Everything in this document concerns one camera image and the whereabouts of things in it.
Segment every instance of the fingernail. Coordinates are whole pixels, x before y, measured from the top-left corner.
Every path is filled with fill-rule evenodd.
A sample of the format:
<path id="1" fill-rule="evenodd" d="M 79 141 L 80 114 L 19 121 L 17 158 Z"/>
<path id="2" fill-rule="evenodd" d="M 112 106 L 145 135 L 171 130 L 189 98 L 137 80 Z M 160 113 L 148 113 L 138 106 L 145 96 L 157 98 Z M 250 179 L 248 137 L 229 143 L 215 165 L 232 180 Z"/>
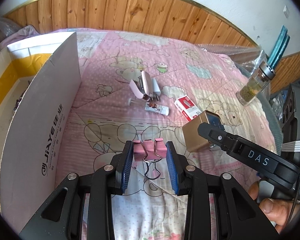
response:
<path id="1" fill-rule="evenodd" d="M 273 208 L 274 201 L 271 198 L 267 198 L 263 204 L 263 212 L 269 214 Z"/>

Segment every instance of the pink quilt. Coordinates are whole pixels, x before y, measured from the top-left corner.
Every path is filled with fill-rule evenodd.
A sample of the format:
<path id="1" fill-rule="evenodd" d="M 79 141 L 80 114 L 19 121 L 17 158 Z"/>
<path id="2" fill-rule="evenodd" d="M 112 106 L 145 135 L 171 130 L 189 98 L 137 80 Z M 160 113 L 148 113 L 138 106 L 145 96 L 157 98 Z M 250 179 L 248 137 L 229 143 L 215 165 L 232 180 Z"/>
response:
<path id="1" fill-rule="evenodd" d="M 76 31 L 82 84 L 63 135 L 56 185 L 70 172 L 84 175 L 109 164 L 127 140 L 160 137 L 173 141 L 179 154 L 206 173 L 229 172 L 245 189 L 257 180 L 255 171 L 219 147 L 188 152 L 181 129 L 186 119 L 173 104 L 186 94 L 201 110 L 217 113 L 226 131 L 275 151 L 261 103 L 255 99 L 243 107 L 236 99 L 235 92 L 246 78 L 227 56 L 184 41 L 140 33 Z M 134 98 L 129 82 L 138 80 L 141 70 L 156 78 L 160 104 L 169 107 L 168 116 L 127 105 L 128 99 Z M 165 158 L 157 163 L 161 176 L 153 181 L 145 178 L 142 162 L 134 161 L 132 167 L 126 193 L 112 198 L 116 239 L 182 239 L 187 197 L 174 195 Z M 215 238 L 214 225 L 212 232 Z"/>

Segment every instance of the finger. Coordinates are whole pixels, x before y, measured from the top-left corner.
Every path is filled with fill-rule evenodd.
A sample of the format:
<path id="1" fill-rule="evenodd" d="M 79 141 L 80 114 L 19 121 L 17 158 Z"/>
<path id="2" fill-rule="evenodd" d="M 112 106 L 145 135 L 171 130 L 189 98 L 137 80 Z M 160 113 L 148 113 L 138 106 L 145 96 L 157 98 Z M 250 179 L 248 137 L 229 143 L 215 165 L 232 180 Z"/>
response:
<path id="1" fill-rule="evenodd" d="M 276 222 L 279 226 L 285 226 L 292 207 L 292 201 L 266 198 L 261 201 L 259 207 L 270 221 Z M 293 212 L 293 217 L 299 209 L 300 205 L 297 204 Z"/>
<path id="2" fill-rule="evenodd" d="M 283 226 L 279 226 L 279 225 L 276 225 L 275 227 L 275 230 L 277 230 L 277 232 L 280 234 L 282 229 L 283 229 Z"/>
<path id="3" fill-rule="evenodd" d="M 255 183 L 253 183 L 249 190 L 248 190 L 248 194 L 250 195 L 250 197 L 255 200 L 258 197 L 259 194 L 259 184 L 256 181 Z"/>

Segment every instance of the wood paneling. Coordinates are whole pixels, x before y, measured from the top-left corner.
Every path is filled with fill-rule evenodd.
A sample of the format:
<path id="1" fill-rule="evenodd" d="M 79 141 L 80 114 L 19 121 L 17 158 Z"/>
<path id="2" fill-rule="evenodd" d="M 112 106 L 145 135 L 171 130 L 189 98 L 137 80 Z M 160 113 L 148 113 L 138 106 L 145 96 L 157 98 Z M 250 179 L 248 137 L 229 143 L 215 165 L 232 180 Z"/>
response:
<path id="1" fill-rule="evenodd" d="M 38 0 L 7 18 L 40 33 L 62 28 L 94 28 L 147 33 L 190 43 L 253 47 L 228 23 L 181 0 Z M 284 58 L 271 82 L 276 92 L 300 77 L 300 54 Z"/>
<path id="2" fill-rule="evenodd" d="M 300 53 L 283 58 L 276 69 L 276 76 L 271 81 L 271 93 L 275 93 L 300 78 Z"/>

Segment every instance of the metal bottle cap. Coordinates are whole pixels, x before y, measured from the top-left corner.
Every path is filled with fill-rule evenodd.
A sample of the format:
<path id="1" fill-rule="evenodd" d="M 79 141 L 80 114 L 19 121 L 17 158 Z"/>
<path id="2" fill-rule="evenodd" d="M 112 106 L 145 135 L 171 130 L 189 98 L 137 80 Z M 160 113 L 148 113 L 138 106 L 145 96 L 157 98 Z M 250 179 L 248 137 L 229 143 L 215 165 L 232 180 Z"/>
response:
<path id="1" fill-rule="evenodd" d="M 268 77 L 268 79 L 272 80 L 275 77 L 274 70 L 264 61 L 261 62 L 259 68 Z"/>

